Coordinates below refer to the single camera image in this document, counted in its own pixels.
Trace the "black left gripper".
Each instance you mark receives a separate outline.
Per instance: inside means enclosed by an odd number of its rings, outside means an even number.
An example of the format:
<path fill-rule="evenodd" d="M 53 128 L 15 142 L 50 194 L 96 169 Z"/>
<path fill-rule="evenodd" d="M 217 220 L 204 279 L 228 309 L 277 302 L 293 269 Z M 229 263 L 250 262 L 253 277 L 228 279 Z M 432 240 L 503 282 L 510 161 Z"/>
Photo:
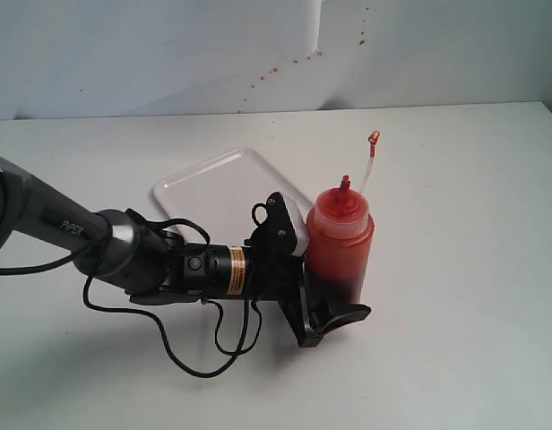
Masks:
<path fill-rule="evenodd" d="M 250 270 L 247 287 L 255 301 L 276 302 L 301 348 L 316 347 L 324 335 L 352 323 L 364 321 L 372 308 L 322 299 L 310 305 L 305 275 L 305 258 L 283 254 L 263 254 L 245 250 Z"/>

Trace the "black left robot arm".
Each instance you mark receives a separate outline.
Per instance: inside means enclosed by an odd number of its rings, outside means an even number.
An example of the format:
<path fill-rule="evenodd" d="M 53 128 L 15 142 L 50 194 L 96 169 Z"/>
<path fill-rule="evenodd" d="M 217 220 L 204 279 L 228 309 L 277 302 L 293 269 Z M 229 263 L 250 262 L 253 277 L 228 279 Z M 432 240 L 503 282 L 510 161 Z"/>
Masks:
<path fill-rule="evenodd" d="M 313 293 L 305 282 L 306 226 L 296 203 L 272 193 L 264 220 L 241 246 L 189 243 L 175 219 L 136 211 L 88 211 L 0 157 L 0 249 L 13 232 L 66 249 L 83 274 L 121 288 L 136 305 L 249 299 L 276 302 L 298 345 L 365 320 L 370 308 Z"/>

